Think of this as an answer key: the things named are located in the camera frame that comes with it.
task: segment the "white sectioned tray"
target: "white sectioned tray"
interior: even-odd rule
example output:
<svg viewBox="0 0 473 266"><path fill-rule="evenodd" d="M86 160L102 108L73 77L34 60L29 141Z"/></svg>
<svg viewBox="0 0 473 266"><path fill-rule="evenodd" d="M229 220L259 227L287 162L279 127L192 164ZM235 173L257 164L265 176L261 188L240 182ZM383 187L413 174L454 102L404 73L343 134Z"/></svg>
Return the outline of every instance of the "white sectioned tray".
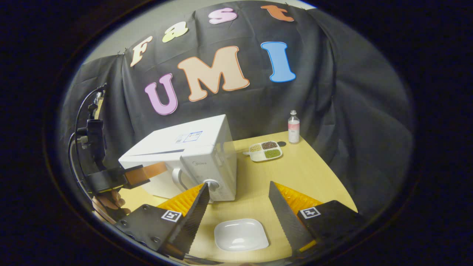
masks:
<svg viewBox="0 0 473 266"><path fill-rule="evenodd" d="M267 148L267 149L264 148L266 145L271 144L271 143L273 143L272 146L276 145L276 147ZM280 152L280 154L278 156L268 158L265 152L266 151L272 151L272 150L278 150ZM244 155L249 155L252 161L259 162L259 161L272 160L272 159L276 159L276 158L281 157L282 156L282 150L281 150L281 147L278 145L277 142L268 141L268 142L255 143L255 144L251 145L248 148L248 152L243 152L243 154Z"/></svg>
<svg viewBox="0 0 473 266"><path fill-rule="evenodd" d="M224 251L250 251L269 246L263 226L255 219L222 222L213 233L215 244Z"/></svg>

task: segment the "hand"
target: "hand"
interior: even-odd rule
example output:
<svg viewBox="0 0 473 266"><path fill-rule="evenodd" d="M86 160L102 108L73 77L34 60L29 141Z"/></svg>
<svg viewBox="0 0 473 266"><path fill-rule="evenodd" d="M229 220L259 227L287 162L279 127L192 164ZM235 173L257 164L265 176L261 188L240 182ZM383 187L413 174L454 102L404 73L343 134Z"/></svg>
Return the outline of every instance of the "hand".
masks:
<svg viewBox="0 0 473 266"><path fill-rule="evenodd" d="M122 199L122 197L120 196L120 194L116 191L116 190L112 190L111 191L112 193L112 198L114 199L114 202L110 202L105 196L103 195L98 195L98 199L105 205L105 207L108 207L110 209L114 209L114 210L118 210L118 207L122 207L123 205L125 205L125 200ZM100 202L97 200L97 198L94 196L92 198L92 205L95 209L95 211L93 212L94 215L96 217L98 217L101 221L105 222L104 218L109 221L110 223L115 223L114 220L112 220L111 218L109 218L106 213L107 211L105 210L105 208L100 204ZM126 214L129 214L131 213L130 209L126 209L126 208L123 208L122 210L125 211Z"/></svg>

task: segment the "microwave knob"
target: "microwave knob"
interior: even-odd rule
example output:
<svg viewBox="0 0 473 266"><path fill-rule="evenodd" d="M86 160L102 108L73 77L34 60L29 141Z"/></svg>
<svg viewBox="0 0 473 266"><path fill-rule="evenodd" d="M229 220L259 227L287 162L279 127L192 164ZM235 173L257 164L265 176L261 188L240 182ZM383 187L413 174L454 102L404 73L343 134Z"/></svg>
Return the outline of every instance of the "microwave knob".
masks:
<svg viewBox="0 0 473 266"><path fill-rule="evenodd" d="M215 181L207 181L207 184L209 185L209 190L212 192L217 190L217 188L219 187L219 184Z"/></svg>

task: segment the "pink label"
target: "pink label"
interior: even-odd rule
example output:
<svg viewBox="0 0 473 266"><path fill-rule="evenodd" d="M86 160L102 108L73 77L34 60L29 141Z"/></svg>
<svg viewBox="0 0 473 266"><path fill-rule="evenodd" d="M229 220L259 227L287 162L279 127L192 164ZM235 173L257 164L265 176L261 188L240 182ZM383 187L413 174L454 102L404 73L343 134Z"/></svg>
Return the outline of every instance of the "pink label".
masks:
<svg viewBox="0 0 473 266"><path fill-rule="evenodd" d="M289 128L289 130L299 130L299 125L300 124L289 124L288 123L288 128Z"/></svg>

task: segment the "black cloth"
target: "black cloth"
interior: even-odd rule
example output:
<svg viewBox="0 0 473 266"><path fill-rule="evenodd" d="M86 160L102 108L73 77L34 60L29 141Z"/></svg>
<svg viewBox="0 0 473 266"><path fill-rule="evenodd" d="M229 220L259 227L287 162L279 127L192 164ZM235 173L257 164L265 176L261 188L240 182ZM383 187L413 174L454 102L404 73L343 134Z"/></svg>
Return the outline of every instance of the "black cloth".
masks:
<svg viewBox="0 0 473 266"><path fill-rule="evenodd" d="M271 4L286 9L285 15L294 21L278 20L261 8ZM227 7L237 13L235 20L209 23L209 13ZM164 32L180 21L186 21L188 32L163 43ZM150 35L153 40L142 60L130 67L132 49ZM294 80L270 80L272 65L260 46L263 42L287 44L289 65L297 76ZM212 66L215 52L226 46L239 48L238 62L250 85L224 91L224 79L220 79L220 89L214 94L201 83L207 97L191 102L187 78L178 63L196 56ZM167 73L173 75L178 106L175 112L160 115L144 89L156 82L157 94L167 104L158 82ZM82 99L104 82L108 88L101 118L109 167L117 166L123 153L154 130L226 114L233 139L239 140L286 131L292 109L301 120L301 136L334 171L365 217L372 217L393 199L409 166L413 112L407 86L365 38L317 9L236 1L196 10L175 22L158 24L157 19L156 30L124 54L80 68L61 110L61 151L67 150ZM85 125L85 109L83 113L79 126Z"/></svg>

